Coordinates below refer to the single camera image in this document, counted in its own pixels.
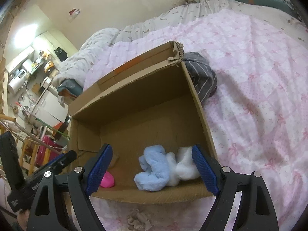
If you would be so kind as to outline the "left hand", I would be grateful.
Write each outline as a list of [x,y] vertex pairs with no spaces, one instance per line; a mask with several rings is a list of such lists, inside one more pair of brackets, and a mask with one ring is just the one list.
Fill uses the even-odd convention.
[[17,215],[17,222],[23,231],[27,230],[30,210],[20,210]]

